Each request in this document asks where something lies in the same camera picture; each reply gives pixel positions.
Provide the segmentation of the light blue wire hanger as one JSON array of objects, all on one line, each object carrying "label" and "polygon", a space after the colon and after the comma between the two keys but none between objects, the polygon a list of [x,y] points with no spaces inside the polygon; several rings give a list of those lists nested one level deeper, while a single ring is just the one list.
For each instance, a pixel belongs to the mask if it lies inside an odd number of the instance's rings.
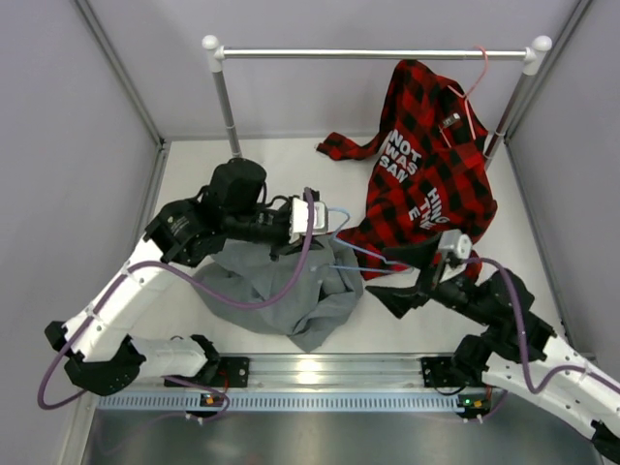
[{"label": "light blue wire hanger", "polygon": [[332,232],[328,234],[331,241],[342,245],[343,247],[349,248],[354,252],[359,252],[364,256],[374,258],[379,260],[381,263],[387,266],[387,268],[378,268],[378,267],[368,267],[368,266],[347,266],[347,265],[332,265],[331,268],[334,269],[342,269],[342,270],[356,270],[359,272],[376,272],[383,275],[394,275],[394,274],[412,274],[413,269],[405,265],[404,263],[397,261],[389,261],[386,257],[380,255],[379,253],[372,252],[370,250],[364,249],[353,243],[347,242],[339,237],[339,234],[343,230],[343,228],[349,223],[351,219],[350,212],[342,207],[328,207],[326,209],[326,213],[339,213],[345,216],[345,220]]}]

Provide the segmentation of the grey button-up shirt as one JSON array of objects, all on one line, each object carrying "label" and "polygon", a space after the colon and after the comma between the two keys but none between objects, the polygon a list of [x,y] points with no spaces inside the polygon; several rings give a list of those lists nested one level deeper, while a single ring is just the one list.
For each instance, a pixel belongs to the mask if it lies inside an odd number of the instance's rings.
[{"label": "grey button-up shirt", "polygon": [[[263,303],[285,288],[300,257],[292,253],[273,261],[268,252],[260,244],[230,242],[194,278],[228,299]],[[354,251],[326,235],[314,239],[295,284],[270,306],[243,310],[197,290],[216,317],[258,334],[286,336],[305,353],[321,347],[349,320],[362,293]]]}]

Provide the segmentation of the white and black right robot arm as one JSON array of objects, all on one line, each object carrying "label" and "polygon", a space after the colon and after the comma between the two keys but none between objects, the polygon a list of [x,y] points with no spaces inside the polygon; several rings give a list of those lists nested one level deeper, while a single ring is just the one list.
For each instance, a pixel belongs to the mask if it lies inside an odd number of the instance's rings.
[{"label": "white and black right robot arm", "polygon": [[523,281],[494,260],[495,272],[476,285],[465,280],[471,238],[443,232],[421,243],[387,248],[393,264],[418,270],[414,286],[369,286],[395,317],[435,301],[484,326],[467,335],[450,361],[453,378],[514,394],[547,411],[585,437],[606,459],[619,461],[619,383],[581,355],[530,308],[535,301]]}]

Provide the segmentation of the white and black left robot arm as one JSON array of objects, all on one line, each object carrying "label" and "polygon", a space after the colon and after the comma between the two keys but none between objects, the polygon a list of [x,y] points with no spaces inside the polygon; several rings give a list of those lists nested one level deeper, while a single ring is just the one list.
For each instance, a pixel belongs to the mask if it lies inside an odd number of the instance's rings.
[{"label": "white and black left robot arm", "polygon": [[221,357],[206,337],[149,340],[131,331],[175,278],[191,279],[184,268],[221,252],[228,240],[263,245],[272,258],[298,250],[292,277],[268,302],[290,291],[315,236],[326,232],[328,212],[319,192],[310,188],[283,198],[279,208],[265,201],[265,190],[260,164],[232,158],[215,168],[195,196],[165,204],[105,288],[76,316],[46,327],[57,353],[51,366],[62,366],[75,387],[99,396],[149,378],[177,386],[214,383]]}]

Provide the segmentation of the red black plaid shirt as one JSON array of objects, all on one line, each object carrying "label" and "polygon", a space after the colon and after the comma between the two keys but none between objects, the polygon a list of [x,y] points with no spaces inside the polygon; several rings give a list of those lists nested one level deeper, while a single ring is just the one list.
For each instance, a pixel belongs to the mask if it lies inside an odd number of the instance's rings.
[{"label": "red black plaid shirt", "polygon": [[[365,215],[340,238],[379,254],[449,230],[473,242],[482,238],[498,210],[485,170],[488,132],[476,121],[480,136],[472,140],[462,100],[447,89],[449,79],[417,60],[402,60],[393,70],[373,139],[358,144],[331,133],[318,144],[318,152],[333,161],[376,161]],[[456,81],[452,86],[462,89]],[[458,119],[452,123],[450,116]],[[451,148],[440,135],[442,123],[449,124],[444,131]],[[356,257],[359,266],[387,268],[359,252]]]}]

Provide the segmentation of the silver clothes rack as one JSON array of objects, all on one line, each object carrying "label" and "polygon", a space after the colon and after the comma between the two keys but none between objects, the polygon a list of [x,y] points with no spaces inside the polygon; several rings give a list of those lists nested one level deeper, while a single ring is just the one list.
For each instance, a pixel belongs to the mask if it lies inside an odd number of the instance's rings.
[{"label": "silver clothes rack", "polygon": [[522,64],[521,75],[509,102],[484,152],[491,160],[506,130],[512,124],[516,111],[524,101],[528,86],[534,82],[553,41],[542,35],[529,46],[515,50],[482,49],[353,49],[353,48],[238,48],[223,46],[217,37],[206,35],[201,40],[210,73],[212,74],[222,111],[225,129],[234,158],[242,156],[239,137],[233,119],[233,110],[224,77],[223,63],[232,59],[319,59],[319,60],[403,60],[426,61],[513,61]]}]

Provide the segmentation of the aluminium mounting rail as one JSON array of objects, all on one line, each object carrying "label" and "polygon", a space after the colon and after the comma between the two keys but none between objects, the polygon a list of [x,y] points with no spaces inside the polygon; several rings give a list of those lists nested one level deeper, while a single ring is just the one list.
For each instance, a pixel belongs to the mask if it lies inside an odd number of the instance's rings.
[{"label": "aluminium mounting rail", "polygon": [[425,387],[422,357],[449,354],[234,354],[249,357],[248,392],[454,392]]}]

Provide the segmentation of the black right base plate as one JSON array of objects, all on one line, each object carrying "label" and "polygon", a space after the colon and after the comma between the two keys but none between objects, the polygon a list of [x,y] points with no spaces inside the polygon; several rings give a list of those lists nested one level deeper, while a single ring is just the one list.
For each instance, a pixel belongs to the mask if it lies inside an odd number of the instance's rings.
[{"label": "black right base plate", "polygon": [[463,388],[464,382],[452,369],[450,356],[425,356],[420,359],[426,388]]}]

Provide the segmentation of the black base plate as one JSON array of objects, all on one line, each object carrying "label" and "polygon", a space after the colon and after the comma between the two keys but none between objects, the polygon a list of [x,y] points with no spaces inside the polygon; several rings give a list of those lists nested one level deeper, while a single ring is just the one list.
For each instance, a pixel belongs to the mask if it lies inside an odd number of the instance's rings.
[{"label": "black base plate", "polygon": [[420,359],[426,388],[463,388],[464,382],[452,369],[450,356],[425,356]]},{"label": "black base plate", "polygon": [[210,381],[213,388],[246,388],[250,374],[250,358],[223,356],[215,376]]}]

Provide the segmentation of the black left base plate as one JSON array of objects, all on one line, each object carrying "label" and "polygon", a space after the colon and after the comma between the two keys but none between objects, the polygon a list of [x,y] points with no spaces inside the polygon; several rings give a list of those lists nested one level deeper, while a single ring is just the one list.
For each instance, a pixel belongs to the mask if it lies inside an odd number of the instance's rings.
[{"label": "black left base plate", "polygon": [[250,358],[223,356],[215,376],[210,381],[213,388],[246,388],[250,374]]}]

